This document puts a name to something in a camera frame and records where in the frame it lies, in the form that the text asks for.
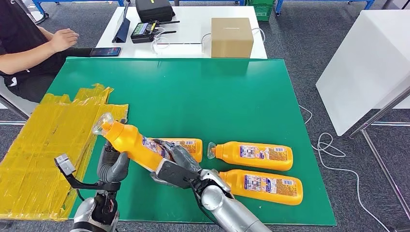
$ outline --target orange bottle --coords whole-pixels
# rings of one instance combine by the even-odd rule
[[[208,144],[208,158],[249,167],[287,171],[293,165],[292,149],[288,146],[227,142]]]
[[[127,152],[130,159],[150,172],[155,171],[163,159],[170,159],[160,145],[140,134],[135,126],[115,121],[111,113],[103,114],[92,131],[104,136],[117,151]]]
[[[294,177],[239,169],[219,175],[233,195],[288,205],[300,204],[303,199],[302,182]]]
[[[202,161],[202,140],[200,139],[180,139],[180,138],[160,138],[161,140],[183,146],[191,156],[199,163]]]

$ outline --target human hand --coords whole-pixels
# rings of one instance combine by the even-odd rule
[[[50,40],[51,48],[54,52],[61,52],[77,43],[78,34],[71,29],[59,30],[54,33]]]

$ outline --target white cable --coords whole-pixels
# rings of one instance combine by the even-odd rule
[[[261,32],[261,34],[264,36],[264,38],[262,39],[262,42],[265,43],[266,37],[265,37],[265,32],[264,32],[264,30],[262,30],[262,29],[260,29],[260,28],[254,28],[254,29],[252,29],[252,31],[254,31],[254,30],[259,30],[259,31]]]
[[[265,43],[266,37],[265,37],[265,32],[264,32],[264,30],[262,30],[262,29],[260,29],[260,28],[254,28],[254,29],[252,29],[252,31],[254,31],[254,30],[259,30],[259,31],[261,32],[261,34],[263,35],[262,42]],[[201,39],[202,54],[204,53],[204,38],[205,38],[206,36],[208,36],[208,35],[211,35],[211,33],[205,34],[204,36],[202,36],[202,39]]]
[[[302,109],[304,109],[304,110],[306,110],[306,111],[310,114],[310,117],[309,117],[309,118],[306,120],[306,122],[305,122],[305,124],[306,124],[306,123],[308,123],[308,122],[312,119],[313,114],[312,114],[312,112],[311,112],[310,110],[306,109],[305,107],[303,107],[303,106],[301,106],[301,105],[299,105],[299,107],[302,108]]]
[[[309,122],[309,120],[312,119],[313,113],[312,113],[310,110],[306,109],[305,107],[303,107],[303,106],[301,106],[301,105],[299,105],[299,107],[302,108],[302,109],[304,109],[304,110],[306,110],[307,112],[310,113],[309,119],[305,122],[305,124],[306,124],[307,122]],[[321,140],[322,140],[322,136],[324,136],[324,135],[328,135],[328,136],[330,137],[330,142],[329,142],[328,144],[321,141]],[[330,169],[330,170],[347,171],[347,172],[354,173],[354,174],[356,175],[356,177],[357,177],[357,183],[356,183],[357,198],[359,199],[359,203],[360,203],[361,207],[362,207],[368,214],[370,214],[379,224],[381,224],[381,226],[383,226],[383,228],[384,228],[387,232],[390,232],[390,230],[387,229],[387,227],[386,227],[376,216],[374,216],[370,211],[368,211],[368,209],[366,209],[365,206],[363,205],[362,200],[360,199],[360,192],[359,192],[359,175],[357,174],[357,172],[352,171],[352,170],[349,170],[349,169],[328,167],[328,166],[326,166],[326,165],[323,163],[321,151],[324,152],[324,153],[326,153],[326,154],[328,154],[328,155],[331,155],[331,156],[333,156],[333,157],[337,157],[337,158],[345,157],[345,156],[346,156],[346,154],[345,154],[343,151],[341,151],[341,150],[337,149],[336,147],[332,146],[332,145],[331,145],[332,142],[333,142],[333,136],[332,136],[331,134],[327,133],[327,132],[324,132],[324,133],[320,134],[320,136],[319,136],[319,138],[318,138],[317,147],[314,147],[314,146],[312,145],[312,148],[315,149],[316,151],[318,151],[319,159],[320,159],[322,165],[323,165],[325,168]],[[331,148],[333,148],[334,150],[340,152],[341,155],[335,155],[335,154],[332,154],[332,153],[326,151],[326,149],[329,148],[329,147],[331,147]]]
[[[166,39],[166,40],[168,40],[168,39],[165,38],[165,37],[162,37],[162,34],[166,31],[165,28],[157,27],[157,28],[155,28],[155,29],[162,29],[162,30],[163,30],[163,31],[161,31],[158,35],[154,36],[154,40],[151,42],[151,50],[152,50],[155,54],[158,54],[157,51],[155,51],[154,44],[157,46],[158,49],[167,48],[167,47],[169,47],[170,44],[167,43],[167,46],[165,46],[165,47],[158,47],[158,40],[160,40],[160,39]]]

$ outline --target person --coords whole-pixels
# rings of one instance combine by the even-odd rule
[[[71,29],[50,33],[15,0],[0,0],[0,76],[7,88],[40,102],[68,56],[89,56],[91,48],[72,48],[78,36]]]

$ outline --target green mat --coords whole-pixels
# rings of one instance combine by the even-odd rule
[[[294,176],[303,183],[300,205],[288,206],[237,197],[268,224],[336,225],[318,165],[284,61],[248,59],[68,59],[48,92],[67,93],[101,83],[113,87],[109,103],[130,104],[128,123],[148,137],[199,138],[207,144],[228,141],[290,146],[294,164],[286,172],[208,160],[201,166],[219,171],[245,169]],[[95,182],[104,139],[100,136],[85,175]],[[152,181],[135,162],[117,195],[120,219],[162,222],[210,222],[190,189]],[[82,190],[84,197],[94,191]],[[70,218],[80,204],[77,199]]]

